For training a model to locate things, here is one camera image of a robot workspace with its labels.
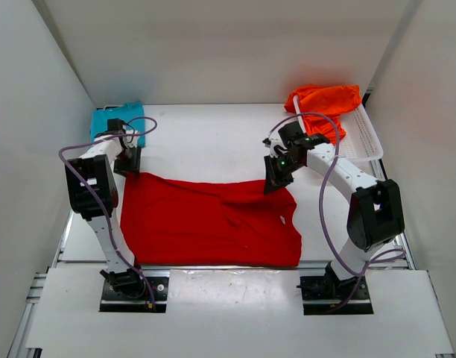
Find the white surface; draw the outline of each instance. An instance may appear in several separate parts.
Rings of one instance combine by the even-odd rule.
[[[297,95],[293,97],[293,103],[296,113],[301,113]],[[301,117],[298,117],[298,120],[301,128],[305,131],[304,121]],[[382,158],[384,150],[363,104],[359,104],[352,112],[344,114],[341,117],[341,121],[346,131],[346,136],[339,145],[339,155],[354,163],[369,162]]]
[[[92,109],[31,1],[0,0],[0,357],[69,214],[57,150],[88,137]]]
[[[145,115],[154,117],[159,127],[147,137],[141,171],[167,179],[210,183],[264,180],[263,156],[269,150],[262,140],[286,116],[281,104],[171,105],[144,109]],[[301,260],[331,260],[317,209],[322,177],[311,169],[300,169],[294,178],[288,190],[297,202],[294,226],[303,236]],[[115,179],[121,198],[124,179],[119,175]],[[329,232],[340,250],[347,240],[349,205],[329,184],[324,207]],[[63,260],[104,260],[87,223],[76,215],[72,225]]]
[[[367,104],[456,350],[456,0],[422,3]]]
[[[408,0],[45,0],[96,105],[277,103],[367,88]]]
[[[167,313],[99,313],[98,269],[56,268],[45,282],[28,347],[42,348],[42,358],[452,352],[426,272],[372,271],[367,280],[374,315],[304,316],[299,272],[268,270],[171,271]]]

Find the black mounting plate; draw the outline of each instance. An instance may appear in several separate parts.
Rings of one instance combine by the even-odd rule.
[[[127,297],[111,289],[108,280],[104,280],[99,312],[165,313],[167,310],[169,277],[154,276],[147,277],[147,279],[153,290],[156,312],[148,308],[145,295],[139,298]]]
[[[301,293],[303,296],[304,315],[322,315],[332,308],[333,303],[319,302],[320,300],[339,302],[343,297],[346,297],[352,287],[345,292],[340,293],[340,297],[327,297],[323,294],[313,293],[306,287],[316,287],[323,284],[324,276],[302,276],[301,278]],[[335,310],[330,315],[372,315],[374,313],[372,304],[370,303],[369,287],[365,277],[361,278],[359,287],[354,292],[350,302]]]

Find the white plastic tray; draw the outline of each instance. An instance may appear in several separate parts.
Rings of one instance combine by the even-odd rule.
[[[294,96],[293,102],[296,113],[300,113],[297,95]],[[362,104],[341,116],[341,124],[346,136],[341,140],[340,155],[351,162],[368,162],[382,158],[384,150]]]

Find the red t-shirt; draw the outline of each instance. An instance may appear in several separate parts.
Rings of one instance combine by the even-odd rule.
[[[296,202],[284,188],[263,195],[264,184],[128,175],[121,229],[141,264],[297,266]]]

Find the white wall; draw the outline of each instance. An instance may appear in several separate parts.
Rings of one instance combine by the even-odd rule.
[[[456,350],[456,0],[422,3],[367,112]]]
[[[33,4],[0,0],[0,357],[69,213],[57,150],[88,138],[92,109]]]
[[[367,88],[408,0],[34,0],[96,105]]]

